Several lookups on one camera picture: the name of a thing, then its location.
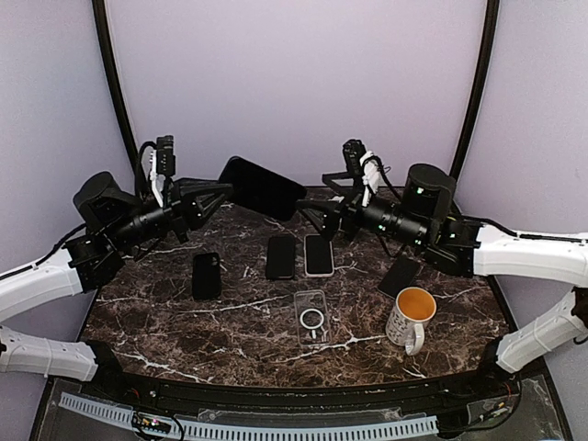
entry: wire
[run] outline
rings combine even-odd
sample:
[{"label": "wire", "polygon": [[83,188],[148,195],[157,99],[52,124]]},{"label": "wire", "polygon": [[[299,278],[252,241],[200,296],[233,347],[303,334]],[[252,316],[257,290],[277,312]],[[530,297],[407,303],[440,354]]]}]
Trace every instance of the wire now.
[{"label": "wire", "polygon": [[500,409],[502,409],[505,405],[506,402],[508,400],[511,399],[512,397],[512,390],[511,387],[505,382],[503,383],[503,385],[506,387],[507,391],[508,391],[508,398],[502,402],[499,403],[499,407],[496,408],[496,406],[492,407],[492,409],[490,409],[489,411],[481,414],[475,421],[472,421],[469,424],[463,425],[461,427],[440,427],[442,432],[446,432],[446,433],[451,433],[451,432],[481,432],[481,431],[485,431],[485,430],[493,430],[496,429],[497,427],[500,427],[501,425],[503,425],[504,423],[506,423],[511,416],[513,416],[513,414],[515,414],[516,410],[518,409],[519,404],[521,403],[521,400],[523,398],[523,388],[521,385],[521,381],[518,380],[518,398],[517,400],[514,402],[512,411],[510,411],[505,418],[502,419],[501,422],[499,422],[498,424],[492,425],[492,426],[488,426],[488,427],[476,427],[477,424],[479,423],[484,423],[487,421],[490,421],[488,419],[486,419],[488,416],[492,415],[493,413],[495,413],[496,411],[499,411]]},{"label": "wire", "polygon": [[488,218],[477,218],[475,216],[464,216],[463,214],[455,214],[455,213],[452,216],[456,219],[462,219],[464,221],[476,221],[476,222],[487,223],[487,224],[491,225],[492,227],[496,227],[498,230],[500,230],[504,234],[508,234],[509,236],[513,236],[513,237],[518,237],[518,234],[516,232],[509,230],[504,225],[498,223],[496,220],[492,220],[492,219],[488,219]]},{"label": "wire", "polygon": [[584,337],[582,340],[578,340],[578,337],[573,339],[575,345],[583,345],[584,343],[588,342],[588,337]]},{"label": "wire", "polygon": [[186,437],[186,429],[184,428],[184,426],[177,420],[177,418],[175,418],[175,415],[171,416],[172,420],[174,420],[174,423],[177,424],[177,428],[180,429],[180,441],[184,441],[184,438]]},{"label": "wire", "polygon": [[6,273],[3,274],[2,276],[0,276],[0,281],[1,280],[5,280],[9,277],[13,277],[16,276],[18,274],[22,274],[26,271],[29,271],[30,269],[33,269],[34,266],[39,266],[41,264],[44,264],[45,262],[47,262],[47,260],[49,260],[49,258],[54,255],[55,253],[57,253],[60,248],[62,248],[62,246],[69,241],[72,236],[74,236],[77,232],[80,232],[81,230],[83,230],[85,228],[85,223],[78,225],[77,227],[75,227],[73,230],[71,230],[70,232],[68,232],[67,234],[65,234],[60,240],[59,242],[57,242],[53,248],[51,248],[51,251],[49,251],[44,257],[42,257],[40,260],[38,260],[37,262],[35,262],[34,265],[28,265],[28,266],[23,266],[22,268],[19,269],[15,269],[14,271],[11,271],[10,273]]},{"label": "wire", "polygon": [[384,239],[382,239],[382,236],[380,236],[379,234],[376,234],[376,237],[378,237],[379,244],[382,245],[382,248],[384,249],[384,253],[386,253],[386,255],[391,259],[393,257],[392,253],[388,249],[388,246],[384,242]]},{"label": "wire", "polygon": [[135,163],[134,173],[135,173],[135,196],[140,198],[141,197],[141,180],[140,180],[140,171],[142,167],[142,159],[145,155],[145,151],[151,147],[155,150],[157,147],[155,142],[147,141],[144,142],[141,148],[139,149],[139,154],[137,155],[137,162]]},{"label": "wire", "polygon": [[375,161],[376,164],[378,165],[378,170],[379,170],[379,175],[382,176],[382,179],[384,181],[384,184],[386,184],[386,187],[388,187],[388,190],[392,192],[392,195],[394,195],[394,197],[396,199],[399,200],[399,202],[401,201],[401,195],[398,193],[398,191],[396,191],[396,188],[394,188],[394,186],[390,183],[390,180],[388,179],[388,177],[386,176],[386,174],[388,173],[386,171],[386,168],[384,167],[384,164],[382,163],[382,160],[379,159],[379,156],[376,156],[375,154],[371,157],[369,157],[366,162],[364,163],[364,166],[370,162],[370,161]]},{"label": "wire", "polygon": [[[135,411],[135,414],[137,416],[139,416],[140,418],[144,418],[139,412]],[[171,418],[171,420],[177,425],[177,428],[180,431],[180,439],[179,441],[184,441],[184,439],[186,438],[186,429],[184,428],[184,426],[179,422],[179,420],[175,417],[175,415],[170,415],[169,418]],[[149,435],[146,434],[143,429],[141,428],[141,426],[139,424],[137,424],[135,426],[137,428],[137,430],[139,431],[139,433],[141,434],[141,437],[143,439],[148,439],[148,440],[153,440],[156,438],[161,438],[158,435]]]},{"label": "wire", "polygon": [[144,257],[147,256],[147,254],[149,254],[151,251],[153,251],[153,249],[157,245],[159,245],[162,242],[163,239],[164,239],[164,237],[158,238],[155,242],[153,242],[151,245],[149,245],[149,247],[145,251],[143,251],[140,254],[137,254],[137,256],[134,258],[134,261],[135,262],[140,262]]}]

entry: clear phone case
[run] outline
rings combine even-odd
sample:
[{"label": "clear phone case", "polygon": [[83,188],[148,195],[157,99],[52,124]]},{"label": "clear phone case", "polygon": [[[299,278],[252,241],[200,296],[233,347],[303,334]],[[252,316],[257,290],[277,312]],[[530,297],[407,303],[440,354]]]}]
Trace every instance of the clear phone case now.
[{"label": "clear phone case", "polygon": [[328,345],[331,325],[324,292],[319,289],[294,295],[298,340],[301,346]]}]

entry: black frame pole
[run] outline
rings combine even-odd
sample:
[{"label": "black frame pole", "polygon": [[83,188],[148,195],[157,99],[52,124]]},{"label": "black frame pole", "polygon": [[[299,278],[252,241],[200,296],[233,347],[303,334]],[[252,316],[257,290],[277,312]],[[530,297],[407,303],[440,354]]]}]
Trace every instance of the black frame pole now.
[{"label": "black frame pole", "polygon": [[484,19],[484,29],[481,34],[478,64],[476,65],[476,73],[474,75],[474,81],[469,95],[466,117],[463,121],[461,134],[459,135],[458,147],[453,157],[451,171],[449,172],[449,175],[455,177],[456,180],[459,179],[463,164],[466,162],[471,135],[474,131],[474,126],[476,125],[478,111],[480,110],[481,96],[484,91],[484,85],[486,84],[488,67],[490,66],[499,6],[500,0],[488,0],[488,3],[486,4],[486,18]]},{"label": "black frame pole", "polygon": [[114,58],[114,51],[112,50],[110,30],[108,29],[106,5],[104,0],[92,0],[92,7],[94,8],[94,21],[96,23],[96,33],[98,35],[100,53],[102,54],[102,63],[104,64],[104,72],[107,77],[112,106],[114,107],[117,121],[119,122],[120,135],[125,144],[125,150],[129,157],[131,169],[133,171],[138,170],[139,176],[135,176],[135,179],[139,181],[140,189],[144,190],[147,187],[147,179],[145,178],[145,173],[142,167],[135,167],[139,154],[137,143],[135,142],[132,128],[130,126],[125,100],[122,96],[122,89],[120,88],[119,73]]}]

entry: purple wall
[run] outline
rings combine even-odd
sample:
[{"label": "purple wall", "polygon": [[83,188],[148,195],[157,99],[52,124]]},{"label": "purple wall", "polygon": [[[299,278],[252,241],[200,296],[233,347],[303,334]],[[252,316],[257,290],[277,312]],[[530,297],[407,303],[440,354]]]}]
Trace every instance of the purple wall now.
[{"label": "purple wall", "polygon": [[[481,113],[458,186],[465,212],[513,229],[588,232],[588,3],[503,2]],[[569,289],[500,282],[519,325]],[[547,356],[575,439],[588,439],[586,346]]]},{"label": "purple wall", "polygon": [[[131,170],[109,101],[85,2],[2,2],[0,13],[0,272],[46,254],[81,222],[72,197],[108,169]],[[5,325],[73,340],[92,295],[57,300]],[[45,380],[0,374],[0,439],[28,439]]]},{"label": "purple wall", "polygon": [[244,155],[304,184],[362,139],[392,166],[449,168],[485,1],[108,2],[138,139],[174,133],[180,175]]}]

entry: mug handle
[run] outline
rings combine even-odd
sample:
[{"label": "mug handle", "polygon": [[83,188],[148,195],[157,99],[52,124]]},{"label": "mug handle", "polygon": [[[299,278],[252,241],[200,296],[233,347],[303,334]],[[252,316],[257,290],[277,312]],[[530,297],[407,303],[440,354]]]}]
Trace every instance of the mug handle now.
[{"label": "mug handle", "polygon": [[404,345],[407,356],[416,356],[423,348],[424,343],[424,327],[420,323],[415,323],[413,327],[414,340],[407,341]]}]

